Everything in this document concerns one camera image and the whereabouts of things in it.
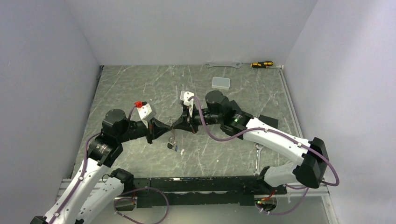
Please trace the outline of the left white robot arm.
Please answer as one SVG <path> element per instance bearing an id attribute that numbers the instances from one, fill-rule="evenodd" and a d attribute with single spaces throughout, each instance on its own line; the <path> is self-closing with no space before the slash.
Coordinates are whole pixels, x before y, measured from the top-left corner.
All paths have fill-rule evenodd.
<path id="1" fill-rule="evenodd" d="M 102 129 L 85 143 L 83 162 L 65 192 L 44 216 L 35 216 L 33 224 L 86 224 L 105 201 L 117 195 L 128 196 L 134 190 L 134 176 L 116 169 L 96 196 L 91 195 L 98 181 L 123 152 L 122 143 L 145 137 L 149 144 L 169 132 L 171 126 L 155 118 L 147 106 L 138 109 L 140 121 L 131 120 L 121 109 L 107 112 Z"/>

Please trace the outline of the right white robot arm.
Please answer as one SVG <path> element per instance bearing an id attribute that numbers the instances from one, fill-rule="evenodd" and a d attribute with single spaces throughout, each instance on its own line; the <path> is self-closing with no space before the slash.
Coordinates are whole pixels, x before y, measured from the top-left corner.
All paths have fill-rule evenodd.
<path id="1" fill-rule="evenodd" d="M 211 91 L 205 97 L 206 108 L 201 108 L 194 93 L 181 91 L 181 116 L 172 124 L 173 129 L 197 133 L 203 126 L 211 135 L 208 126 L 219 125 L 229 141 L 235 138 L 257 143 L 285 157 L 291 162 L 277 167 L 265 167 L 259 172 L 257 187 L 264 194 L 280 185 L 298 182 L 305 187 L 317 189 L 328 165 L 328 155 L 324 142 L 319 138 L 307 140 L 270 126 L 264 120 L 241 110 L 237 103 L 220 91 Z"/>

